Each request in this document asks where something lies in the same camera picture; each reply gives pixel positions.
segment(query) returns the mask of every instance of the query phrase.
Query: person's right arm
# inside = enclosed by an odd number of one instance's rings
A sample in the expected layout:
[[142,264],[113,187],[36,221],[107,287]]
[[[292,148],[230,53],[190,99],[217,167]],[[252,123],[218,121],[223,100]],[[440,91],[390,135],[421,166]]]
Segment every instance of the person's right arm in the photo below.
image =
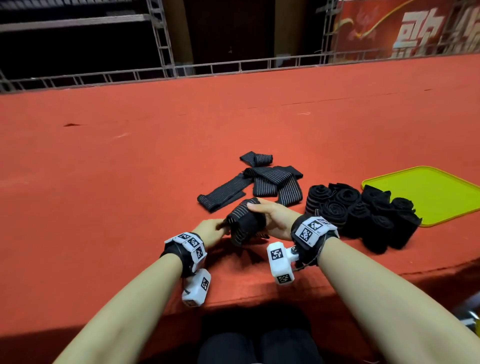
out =
[[[267,232],[291,240],[299,213],[271,201],[248,205],[265,213]],[[325,242],[318,266],[392,364],[480,363],[480,340],[407,280],[337,238]]]

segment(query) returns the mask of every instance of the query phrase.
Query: red stage surface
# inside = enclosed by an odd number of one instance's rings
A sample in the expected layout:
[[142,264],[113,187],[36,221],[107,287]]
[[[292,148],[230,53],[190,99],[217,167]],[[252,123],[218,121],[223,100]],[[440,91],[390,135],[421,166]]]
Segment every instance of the red stage surface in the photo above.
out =
[[[418,165],[480,184],[479,64],[469,55],[1,96],[0,358],[50,360],[166,238],[223,218],[235,204],[210,215],[196,197],[242,171],[250,150],[300,170],[305,197],[313,184],[360,188]],[[374,259],[450,308],[480,286],[479,218],[421,228]],[[320,346],[367,355],[320,270],[278,287],[265,248],[212,252],[201,310],[301,301],[322,317]],[[146,353],[196,339],[185,328],[199,311],[179,296]]]

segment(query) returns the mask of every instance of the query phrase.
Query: pile of black rolls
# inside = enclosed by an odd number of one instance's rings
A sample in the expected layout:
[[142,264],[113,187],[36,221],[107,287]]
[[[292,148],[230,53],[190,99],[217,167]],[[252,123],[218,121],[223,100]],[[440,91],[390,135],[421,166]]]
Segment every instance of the pile of black rolls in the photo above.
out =
[[323,216],[348,238],[361,238],[372,252],[382,254],[387,246],[402,249],[422,219],[413,203],[402,197],[390,201],[391,192],[365,185],[360,193],[344,183],[310,187],[305,212]]

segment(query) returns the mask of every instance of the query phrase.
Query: dark brown door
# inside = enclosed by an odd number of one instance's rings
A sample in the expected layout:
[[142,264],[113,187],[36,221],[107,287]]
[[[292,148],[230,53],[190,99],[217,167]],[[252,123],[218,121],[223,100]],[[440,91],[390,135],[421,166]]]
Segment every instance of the dark brown door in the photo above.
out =
[[275,0],[184,0],[196,64],[273,56]]

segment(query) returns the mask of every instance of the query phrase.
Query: wrist-mounted device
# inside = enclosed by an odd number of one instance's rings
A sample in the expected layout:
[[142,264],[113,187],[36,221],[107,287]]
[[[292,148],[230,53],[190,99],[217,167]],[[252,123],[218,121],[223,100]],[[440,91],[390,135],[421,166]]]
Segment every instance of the wrist-mounted device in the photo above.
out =
[[268,262],[277,284],[290,284],[295,280],[294,271],[307,266],[315,266],[322,252],[325,241],[331,237],[339,237],[335,225],[321,216],[305,214],[292,225],[291,237],[294,246],[285,248],[283,243],[272,243],[267,247]]
[[202,238],[194,232],[184,232],[165,241],[165,254],[175,254],[182,262],[181,277],[185,278],[183,284],[182,301],[187,306],[201,306],[210,286],[211,275],[200,265],[207,253]]

